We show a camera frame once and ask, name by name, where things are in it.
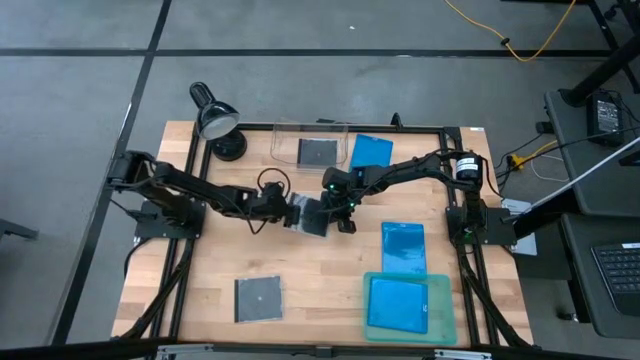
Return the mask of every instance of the desk lamp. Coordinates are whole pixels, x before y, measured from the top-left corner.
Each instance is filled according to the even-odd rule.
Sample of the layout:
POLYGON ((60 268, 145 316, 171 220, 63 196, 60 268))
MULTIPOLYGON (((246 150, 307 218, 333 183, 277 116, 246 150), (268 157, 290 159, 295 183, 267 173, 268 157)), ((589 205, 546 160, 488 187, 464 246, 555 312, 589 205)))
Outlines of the desk lamp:
POLYGON ((233 161, 244 155, 247 139, 236 129, 240 120, 238 111, 216 100, 209 87, 202 82, 191 84, 189 94, 198 107, 198 134, 205 140, 213 141, 213 154, 223 161, 233 161))

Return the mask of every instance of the wooden table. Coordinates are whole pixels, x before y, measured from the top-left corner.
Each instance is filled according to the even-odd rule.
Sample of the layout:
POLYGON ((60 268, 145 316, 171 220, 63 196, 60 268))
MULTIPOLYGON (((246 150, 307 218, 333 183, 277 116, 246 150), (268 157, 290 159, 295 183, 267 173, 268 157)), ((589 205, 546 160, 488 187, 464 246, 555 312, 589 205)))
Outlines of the wooden table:
MULTIPOLYGON (((192 128, 193 122, 168 122, 158 160, 184 168, 192 128)), ((489 167, 493 169, 484 130, 461 128, 461 133, 465 149, 487 158, 489 167)), ((295 166, 273 160, 269 153, 270 131, 245 131, 244 134, 248 140, 247 153, 234 162, 212 157, 208 181, 217 185, 255 187, 262 169, 277 166, 290 176, 293 191, 319 198, 322 174, 299 172, 295 166)), ((440 146, 435 135, 385 133, 373 136, 393 141, 392 163, 421 156, 440 146)), ((354 140, 355 134, 349 134, 349 154, 354 140)), ((204 149, 202 143, 196 157, 196 176, 204 149)), ((275 180, 277 176, 275 172, 268 172, 264 180, 275 180)), ((496 184, 493 170, 491 179, 496 184)), ((499 206, 499 198, 487 184, 482 189, 482 196, 488 206, 499 206)), ((179 339, 371 345, 365 340, 362 329, 362 277, 367 271, 381 270, 380 223, 406 221, 424 224, 428 272, 446 274, 451 278, 457 345, 468 346, 460 273, 446 230, 446 206, 446 188, 437 180, 421 179, 395 185, 382 194, 363 199, 363 204, 353 215, 358 227, 354 235, 339 233, 333 224, 325 240, 294 233, 280 224, 267 224, 259 235, 253 236, 245 221, 224 218, 208 209, 203 234, 195 246, 179 339), (267 275, 280 275, 282 278, 284 319, 234 323, 234 280, 267 275)), ((113 326, 114 335, 128 330, 156 295, 167 244, 166 239, 151 240, 131 258, 113 326)), ((531 330, 513 259, 499 246, 484 246, 483 250, 494 302, 520 336, 531 342, 531 330)), ((472 257, 469 258, 475 267, 472 257)), ((161 335, 168 334, 173 303, 172 298, 167 302, 161 335)), ((477 298, 475 305, 481 340, 488 343, 484 314, 477 298)))

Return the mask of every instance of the black bracket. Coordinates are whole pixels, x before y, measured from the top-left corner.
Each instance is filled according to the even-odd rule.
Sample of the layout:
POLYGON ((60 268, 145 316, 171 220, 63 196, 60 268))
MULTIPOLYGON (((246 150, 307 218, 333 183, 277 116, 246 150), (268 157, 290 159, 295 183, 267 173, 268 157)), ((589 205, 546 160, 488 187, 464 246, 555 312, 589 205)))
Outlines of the black bracket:
POLYGON ((445 134, 449 135, 453 139, 454 143, 462 144, 462 134, 460 128, 457 126, 445 126, 442 128, 445 134))
POLYGON ((472 245, 476 243, 476 236, 481 245, 515 245, 516 234, 511 224, 503 224, 501 218, 510 216, 508 209, 487 208, 487 225, 475 231, 476 236, 467 236, 462 229, 462 208, 447 207, 447 228, 450 239, 456 245, 472 245))
POLYGON ((393 113, 391 117, 391 125, 396 127, 396 131, 401 131, 404 125, 402 125, 402 119, 400 119, 400 114, 393 113))
POLYGON ((207 204, 204 201, 194 200, 191 202, 190 221, 185 225, 172 225, 169 219, 162 215, 162 209, 150 201, 145 201, 138 212, 135 234, 140 238, 198 239, 202 234, 206 210, 207 204))
POLYGON ((316 357, 324 359, 332 358, 333 348, 331 346, 316 346, 316 357))

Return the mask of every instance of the gray carpet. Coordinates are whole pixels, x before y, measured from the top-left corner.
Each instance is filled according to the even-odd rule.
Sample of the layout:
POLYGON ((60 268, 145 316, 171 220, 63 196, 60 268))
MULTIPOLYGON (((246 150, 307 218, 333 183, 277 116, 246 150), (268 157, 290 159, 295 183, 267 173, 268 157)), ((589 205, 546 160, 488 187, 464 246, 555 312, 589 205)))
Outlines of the gray carpet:
MULTIPOLYGON (((566 5, 452 0, 499 28, 517 48, 537 48, 566 5)), ((5 0, 0 48, 146 48, 161 0, 5 0)), ((611 1, 598 1, 601 7, 611 1)), ((610 23, 629 38, 620 18, 610 23)), ((160 48, 500 49, 441 1, 174 0, 160 48)), ((577 7, 551 48, 606 49, 587 7, 577 7)), ((62 288, 89 221, 142 64, 141 57, 0 57, 0 217, 40 230, 35 242, 0 242, 0 348, 47 340, 62 288)), ((546 120, 543 93, 571 87, 598 61, 376 57, 156 58, 129 149, 156 153, 167 120, 191 120, 189 84, 204 81, 244 121, 313 122, 330 118, 406 124, 481 126, 497 159, 535 135, 546 120)), ((628 91, 618 74, 607 87, 628 91)), ((553 137, 545 136, 533 150, 553 137)), ((564 177, 543 159, 538 170, 564 177)), ((535 201, 560 183, 527 168, 509 180, 508 197, 535 201)), ((128 206, 133 196, 117 195, 128 206)), ((111 207, 71 342, 108 338, 134 223, 111 207)), ((589 325, 556 319, 570 307, 561 283, 522 279, 534 338, 544 348, 637 358, 640 342, 598 337, 589 325)), ((224 355, 229 359, 255 355, 224 355)))

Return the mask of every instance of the keyboard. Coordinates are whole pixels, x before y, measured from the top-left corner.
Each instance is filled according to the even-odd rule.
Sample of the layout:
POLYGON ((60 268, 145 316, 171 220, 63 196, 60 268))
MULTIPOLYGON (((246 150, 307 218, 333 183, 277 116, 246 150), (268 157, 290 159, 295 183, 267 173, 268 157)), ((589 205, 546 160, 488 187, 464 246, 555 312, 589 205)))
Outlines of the keyboard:
POLYGON ((616 310, 640 316, 640 243, 596 246, 591 252, 616 310))

